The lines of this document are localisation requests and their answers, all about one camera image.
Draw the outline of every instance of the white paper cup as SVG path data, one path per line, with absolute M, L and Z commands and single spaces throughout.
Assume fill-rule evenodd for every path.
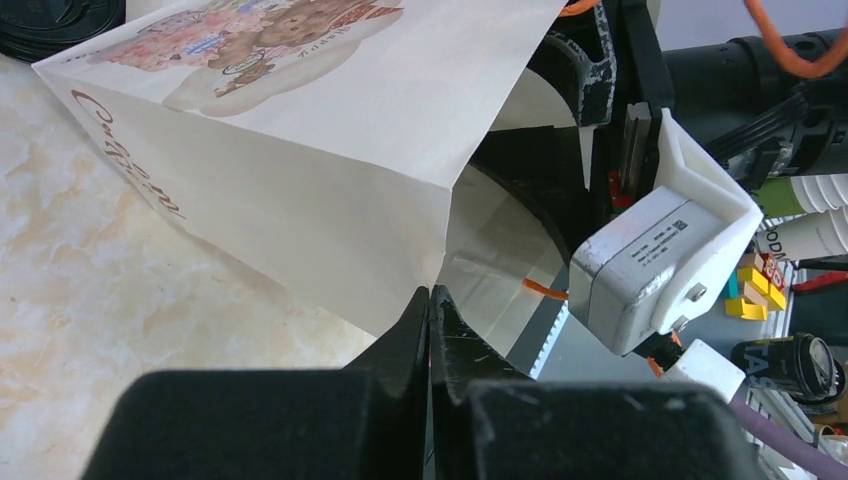
M 848 205 L 848 175 L 792 177 L 792 189 L 805 212 L 825 212 Z
M 805 260 L 848 253 L 848 210 L 811 213 L 759 232 L 763 253 L 777 260 Z

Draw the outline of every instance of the blue object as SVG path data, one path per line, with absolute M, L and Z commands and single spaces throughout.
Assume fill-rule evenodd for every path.
M 730 274 L 730 278 L 724 284 L 724 288 L 721 290 L 721 296 L 724 298 L 739 298 L 739 284 L 736 281 L 736 270 Z

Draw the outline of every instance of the black can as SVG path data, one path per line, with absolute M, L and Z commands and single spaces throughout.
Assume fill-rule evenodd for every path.
M 748 385 L 782 390 L 806 400 L 824 399 L 836 384 L 830 349 L 809 333 L 739 343 L 730 360 L 745 372 Z

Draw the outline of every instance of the white plastic bracket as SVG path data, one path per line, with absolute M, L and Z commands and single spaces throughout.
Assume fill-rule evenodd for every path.
M 654 188 L 668 187 L 727 224 L 701 245 L 666 284 L 651 318 L 656 331 L 666 334 L 682 318 L 691 320 L 712 308 L 763 214 L 745 190 L 683 130 L 671 112 L 663 109 L 662 113 Z

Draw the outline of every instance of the black cable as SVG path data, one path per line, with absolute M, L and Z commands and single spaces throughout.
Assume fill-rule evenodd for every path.
M 726 165 L 736 155 L 759 146 L 784 128 L 801 121 L 808 108 L 807 98 L 802 92 L 796 92 L 748 125 L 733 129 L 711 141 L 706 150 L 716 161 Z

